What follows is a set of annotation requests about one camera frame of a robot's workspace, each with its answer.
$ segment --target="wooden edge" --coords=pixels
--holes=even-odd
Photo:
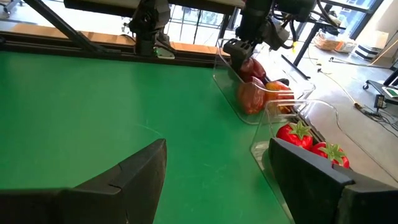
[[[11,30],[11,32],[16,32],[19,34],[30,34],[30,35],[42,35],[46,37],[58,37],[67,38],[63,33],[61,33],[57,28],[38,26],[33,24],[17,24]],[[108,44],[123,44],[123,45],[134,45],[135,41],[123,36],[123,35],[112,35],[112,34],[102,34],[97,32],[87,32],[82,31],[82,33],[94,42],[102,42]],[[204,54],[217,53],[217,47],[205,46],[205,45],[193,45],[193,44],[183,44],[171,42],[170,45],[179,51],[186,52],[198,52]]]

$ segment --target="table leg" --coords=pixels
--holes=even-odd
[[[316,34],[319,31],[319,29],[320,29],[320,26],[317,23],[315,23],[313,25],[313,27],[312,27],[312,30],[311,30],[310,34],[308,35],[307,39],[304,42],[303,47],[301,48],[300,52],[297,54],[296,59],[294,60],[293,64],[295,66],[299,65],[299,63],[300,63],[301,59],[303,58],[305,52],[307,51],[308,47],[310,46],[312,39],[316,36]]]

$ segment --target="table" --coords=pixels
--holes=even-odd
[[[14,52],[0,66],[0,189],[74,187],[162,137],[154,223],[289,222],[212,69]]]

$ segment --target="red tomato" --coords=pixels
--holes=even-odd
[[[242,83],[238,88],[238,100],[246,114],[257,114],[265,105],[264,84],[256,78],[250,77],[249,83]]]
[[[296,146],[310,150],[312,147],[312,135],[310,127],[304,126],[301,121],[297,124],[289,123],[279,128],[276,137],[290,142]]]
[[[320,142],[314,145],[311,148],[311,151],[316,155],[331,160],[334,164],[338,164],[349,169],[349,160],[344,151],[337,144],[332,145],[326,142]]]

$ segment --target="black metal frame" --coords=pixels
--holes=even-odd
[[[68,25],[41,0],[25,0],[25,2],[65,34],[68,39],[0,32],[0,50],[213,68],[214,55],[178,51],[175,54],[175,59],[169,60],[138,56],[134,53],[133,45],[92,42],[81,32],[77,32]]]
[[[214,66],[214,55],[204,53],[178,51],[175,55],[175,59],[170,60],[157,57],[137,56],[134,54],[134,49],[131,45],[94,42],[94,44],[98,44],[101,47],[119,52],[115,54],[109,52],[90,52],[82,50],[71,40],[58,37],[17,34],[1,31],[0,37],[5,39],[5,42],[0,42],[0,50],[12,52],[63,55],[69,57],[98,58],[130,62],[161,63],[167,65],[184,65],[206,68],[213,68]]]

